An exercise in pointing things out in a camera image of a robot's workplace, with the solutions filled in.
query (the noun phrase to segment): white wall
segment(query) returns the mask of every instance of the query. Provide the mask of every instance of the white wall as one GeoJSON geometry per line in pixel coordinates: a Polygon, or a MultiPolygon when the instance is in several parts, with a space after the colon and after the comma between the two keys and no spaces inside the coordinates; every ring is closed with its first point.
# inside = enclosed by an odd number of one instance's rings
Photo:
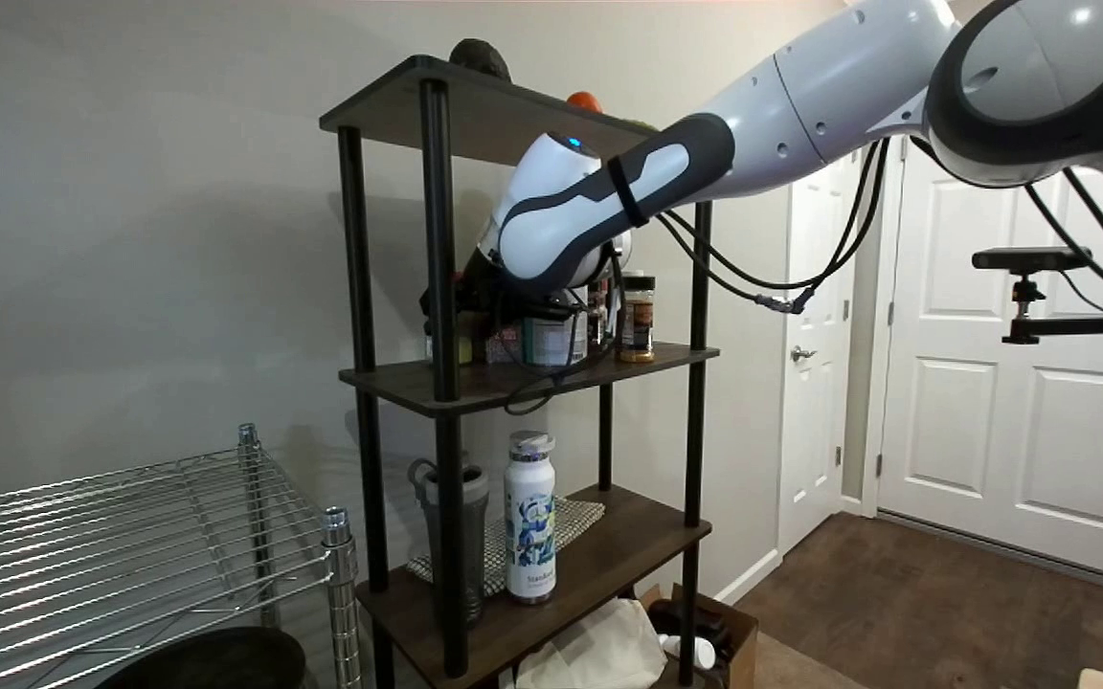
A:
{"type": "MultiPolygon", "coordinates": [[[[353,4],[0,0],[0,491],[225,449],[256,421],[318,502],[362,506],[335,138],[313,122],[408,53],[491,37],[520,84],[590,88],[672,122],[838,0],[749,4],[353,4]]],[[[422,353],[418,155],[369,148],[380,353],[422,353]]],[[[461,228],[507,172],[461,163],[461,228]]],[[[786,194],[717,208],[722,242],[786,273],[786,194]]],[[[663,228],[659,331],[685,337],[685,260],[663,228]]],[[[712,302],[703,587],[777,536],[782,321],[712,302]]],[[[682,502],[685,376],[616,385],[622,481],[682,502]]],[[[595,398],[535,416],[562,486],[590,481],[595,398]]],[[[502,412],[472,416],[502,460],[502,412]]],[[[387,409],[394,548],[413,525],[409,454],[431,426],[387,409]]]]}

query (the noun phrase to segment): shelving unit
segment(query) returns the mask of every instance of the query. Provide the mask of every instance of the shelving unit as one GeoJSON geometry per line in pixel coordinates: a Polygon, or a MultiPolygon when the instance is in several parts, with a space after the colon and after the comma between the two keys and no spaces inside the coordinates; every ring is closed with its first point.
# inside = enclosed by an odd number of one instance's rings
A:
{"type": "Polygon", "coordinates": [[[562,101],[436,61],[409,57],[353,101],[323,116],[323,131],[339,135],[343,199],[346,199],[346,252],[353,296],[353,354],[357,367],[343,371],[357,385],[362,421],[362,481],[369,527],[369,587],[362,599],[376,621],[376,681],[394,686],[390,648],[398,648],[432,686],[479,686],[502,666],[520,661],[561,627],[581,621],[603,599],[632,590],[644,574],[682,555],[685,599],[696,593],[696,543],[709,536],[703,522],[703,449],[706,449],[706,347],[709,280],[709,203],[696,208],[696,269],[694,269],[694,316],[689,343],[659,343],[653,365],[595,365],[585,371],[547,379],[535,367],[458,367],[458,228],[454,228],[454,155],[516,163],[541,135],[575,135],[590,152],[612,155],[653,138],[653,126],[567,106],[562,101]],[[387,140],[422,152],[424,172],[424,257],[431,257],[431,321],[432,360],[380,365],[373,337],[373,260],[369,260],[369,194],[364,194],[364,145],[387,140]],[[672,510],[612,486],[612,382],[659,376],[672,367],[689,371],[685,412],[685,506],[672,510]],[[461,416],[497,409],[507,402],[598,390],[598,481],[581,497],[607,502],[607,515],[585,527],[561,555],[561,587],[547,606],[512,606],[491,598],[484,621],[469,627],[461,515],[464,486],[436,481],[445,587],[424,587],[409,571],[390,571],[387,515],[382,515],[382,453],[380,453],[380,402],[424,412],[436,426],[441,474],[461,474],[461,416]]]}
{"type": "Polygon", "coordinates": [[[0,686],[95,686],[196,630],[280,622],[303,593],[330,650],[330,543],[252,428],[225,453],[0,493],[0,686]]]}

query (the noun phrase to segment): shelf board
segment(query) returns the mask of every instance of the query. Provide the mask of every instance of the shelf board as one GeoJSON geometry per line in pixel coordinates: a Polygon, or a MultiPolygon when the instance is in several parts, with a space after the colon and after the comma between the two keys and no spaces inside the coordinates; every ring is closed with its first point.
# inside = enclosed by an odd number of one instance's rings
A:
{"type": "Polygon", "coordinates": [[[364,610],[424,673],[424,681],[469,689],[520,661],[520,654],[535,650],[544,638],[581,621],[611,598],[625,593],[635,578],[653,574],[712,532],[709,522],[685,527],[677,510],[622,486],[581,491],[575,497],[607,502],[607,515],[561,551],[551,599],[520,606],[507,593],[486,598],[484,621],[469,627],[469,673],[445,679],[432,587],[413,571],[394,571],[387,593],[362,587],[364,610]]]}
{"type": "Polygon", "coordinates": [[[706,365],[712,360],[717,347],[685,347],[685,343],[654,343],[654,360],[598,360],[590,367],[555,376],[551,367],[458,367],[458,398],[441,402],[432,393],[432,365],[387,365],[376,371],[343,371],[339,379],[348,385],[362,385],[376,398],[387,398],[394,405],[408,405],[424,416],[445,416],[445,412],[472,412],[472,409],[495,409],[511,402],[533,402],[562,390],[581,390],[581,385],[603,385],[603,382],[622,382],[635,376],[654,376],[666,367],[685,367],[685,365],[706,365]]]}
{"type": "Polygon", "coordinates": [[[458,155],[516,163],[520,152],[547,131],[581,138],[595,155],[616,155],[654,135],[654,126],[581,112],[544,93],[529,93],[424,53],[408,57],[353,101],[326,112],[318,122],[323,131],[362,131],[362,138],[373,140],[422,148],[424,81],[450,88],[458,155]]]}

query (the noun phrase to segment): spice jar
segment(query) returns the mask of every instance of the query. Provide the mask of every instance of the spice jar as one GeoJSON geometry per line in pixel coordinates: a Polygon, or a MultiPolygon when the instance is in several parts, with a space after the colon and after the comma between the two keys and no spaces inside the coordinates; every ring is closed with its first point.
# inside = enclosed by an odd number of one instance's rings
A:
{"type": "Polygon", "coordinates": [[[625,275],[622,360],[654,360],[654,275],[625,275]]]}

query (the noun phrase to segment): jar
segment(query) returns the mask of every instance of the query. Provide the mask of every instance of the jar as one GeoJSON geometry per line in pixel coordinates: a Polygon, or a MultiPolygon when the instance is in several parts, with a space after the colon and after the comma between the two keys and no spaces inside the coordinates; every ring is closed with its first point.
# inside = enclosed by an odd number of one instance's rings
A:
{"type": "Polygon", "coordinates": [[[625,275],[622,360],[654,360],[654,275],[625,275]]]}
{"type": "Polygon", "coordinates": [[[575,321],[571,316],[525,316],[520,321],[520,360],[533,367],[575,365],[575,321]]]}
{"type": "Polygon", "coordinates": [[[547,432],[511,436],[507,532],[511,598],[547,599],[555,590],[555,468],[547,432]]]}

